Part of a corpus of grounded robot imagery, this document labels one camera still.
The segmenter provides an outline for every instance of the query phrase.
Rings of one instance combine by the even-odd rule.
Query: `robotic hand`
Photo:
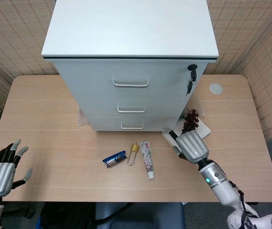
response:
[[[259,218],[258,213],[244,202],[244,193],[227,179],[216,162],[208,159],[209,150],[195,130],[177,136],[174,131],[165,129],[180,148],[174,147],[177,155],[198,164],[199,172],[220,203],[235,209],[227,218],[230,229],[272,229],[272,215]]]
[[[15,154],[20,142],[21,140],[18,139],[15,143],[11,143],[5,149],[0,151],[0,217],[4,207],[2,198],[8,195],[12,189],[25,184],[32,174],[32,169],[29,169],[22,180],[13,182],[15,170],[21,156],[29,149],[25,146]]]

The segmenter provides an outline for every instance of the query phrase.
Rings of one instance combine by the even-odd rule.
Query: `gray carpet floor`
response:
[[[272,141],[267,143],[272,159]],[[8,202],[5,211],[29,206],[37,211],[32,219],[24,217],[7,217],[2,219],[6,229],[34,229],[39,213],[44,203],[41,202]],[[260,216],[272,214],[272,203],[252,205]],[[226,219],[233,212],[230,207],[219,203],[188,203],[185,205],[185,220],[187,229],[228,229]]]

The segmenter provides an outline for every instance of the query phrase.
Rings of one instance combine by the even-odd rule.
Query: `wooden tabletop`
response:
[[[211,83],[223,93],[212,94]],[[241,75],[204,75],[196,93],[212,130],[204,139],[209,158],[251,202],[272,202],[272,163],[247,80]],[[15,180],[29,168],[29,182],[5,201],[217,201],[198,166],[179,159],[159,132],[95,132],[77,127],[77,103],[59,75],[24,75],[14,80],[0,121],[0,150],[17,138],[29,150]],[[155,179],[140,153],[107,169],[102,159],[134,142],[150,141]]]

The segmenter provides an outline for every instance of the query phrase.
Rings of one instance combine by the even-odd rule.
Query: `toothpaste cap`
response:
[[[147,172],[147,175],[149,176],[149,179],[154,179],[154,171]]]

